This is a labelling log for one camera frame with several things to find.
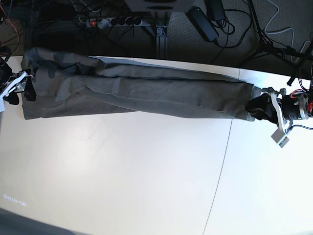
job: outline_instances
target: black power adapter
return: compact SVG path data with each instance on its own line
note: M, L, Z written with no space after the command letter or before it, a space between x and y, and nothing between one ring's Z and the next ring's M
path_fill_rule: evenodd
M226 15L222 0L204 0L206 16L211 21L225 21Z
M214 28L212 22L208 20L204 12L199 7L191 7L186 15L205 41L211 42L218 38L219 34Z

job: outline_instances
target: gray pants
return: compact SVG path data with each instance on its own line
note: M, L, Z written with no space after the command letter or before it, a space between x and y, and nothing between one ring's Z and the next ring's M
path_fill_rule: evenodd
M36 102L23 98L25 119L143 111L183 118L253 120L245 104L260 94L252 84L224 75L101 61L33 48Z

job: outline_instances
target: red wire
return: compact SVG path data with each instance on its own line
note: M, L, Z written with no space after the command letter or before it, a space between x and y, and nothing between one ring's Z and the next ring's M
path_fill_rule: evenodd
M293 98L293 99L297 99L297 97L294 97L293 94L297 93L297 92L303 92L302 89L297 89L295 91L293 91L291 94L290 94L290 97Z
M12 22L11 22L9 19L6 19L6 20L7 20L7 21L9 22L9 24L13 27L13 29L15 30L16 35L17 35L17 37L18 37L18 39L19 39L18 46L17 46L17 48L13 51L13 53L14 53L14 52L17 51L17 50L19 49L19 47L20 47L20 36L19 36L18 30L15 28L15 26L12 24Z
M4 16L6 16L6 12L4 11L3 7L1 6L1 3L0 3L0 9L3 11Z

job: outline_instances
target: plug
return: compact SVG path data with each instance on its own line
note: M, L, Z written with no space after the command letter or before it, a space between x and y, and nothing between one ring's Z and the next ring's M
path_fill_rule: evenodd
M100 23L98 23L98 28L99 29L103 29L105 27L107 27L110 24L110 21L107 19L103 19Z
M222 0L205 0L206 16L211 21L225 21L226 15Z

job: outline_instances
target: power strip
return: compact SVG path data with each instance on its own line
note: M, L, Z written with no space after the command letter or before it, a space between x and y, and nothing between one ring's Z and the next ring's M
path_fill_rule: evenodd
M125 26L150 26L149 23L143 21L139 17L119 17L119 18L97 18L88 19L86 21L87 28L98 27L103 29L105 27L125 27Z

